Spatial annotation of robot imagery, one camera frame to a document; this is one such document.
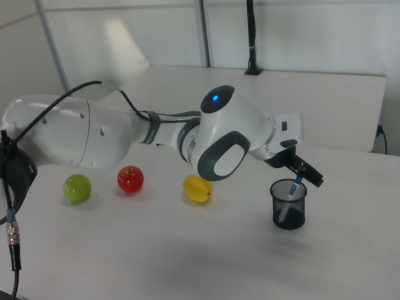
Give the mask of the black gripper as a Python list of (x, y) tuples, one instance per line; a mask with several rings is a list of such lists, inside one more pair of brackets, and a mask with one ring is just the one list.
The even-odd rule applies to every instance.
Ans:
[(317, 188), (319, 188), (324, 182), (323, 175), (320, 172), (318, 172), (305, 160), (299, 156), (296, 156), (295, 146), (289, 147), (277, 153), (274, 157), (265, 160), (265, 163), (276, 169), (286, 167), (295, 175), (302, 176)]

